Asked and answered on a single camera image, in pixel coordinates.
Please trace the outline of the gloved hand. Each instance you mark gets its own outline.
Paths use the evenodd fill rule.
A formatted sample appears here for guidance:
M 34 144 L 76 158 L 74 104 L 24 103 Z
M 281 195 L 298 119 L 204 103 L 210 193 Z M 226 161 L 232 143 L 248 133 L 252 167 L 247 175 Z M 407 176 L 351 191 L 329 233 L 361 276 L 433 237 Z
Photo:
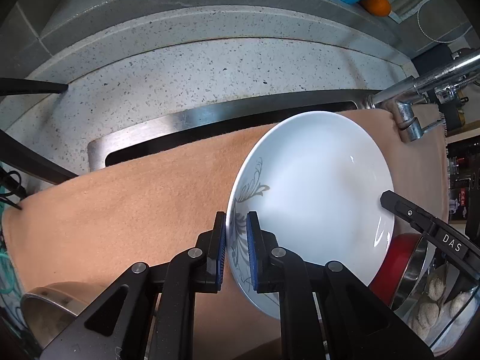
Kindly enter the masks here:
M 459 271 L 450 264 L 432 272 L 409 315 L 408 326 L 427 345 L 457 340 L 478 308 L 473 289 L 447 300 L 459 276 Z

